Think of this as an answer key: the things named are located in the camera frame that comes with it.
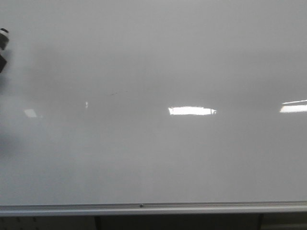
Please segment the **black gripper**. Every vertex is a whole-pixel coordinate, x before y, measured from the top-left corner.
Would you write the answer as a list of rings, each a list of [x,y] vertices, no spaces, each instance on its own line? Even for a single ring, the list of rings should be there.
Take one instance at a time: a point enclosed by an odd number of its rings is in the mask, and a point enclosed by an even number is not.
[[[0,51],[4,51],[9,42],[9,31],[5,28],[0,29]],[[0,72],[3,71],[7,64],[7,60],[0,55]]]

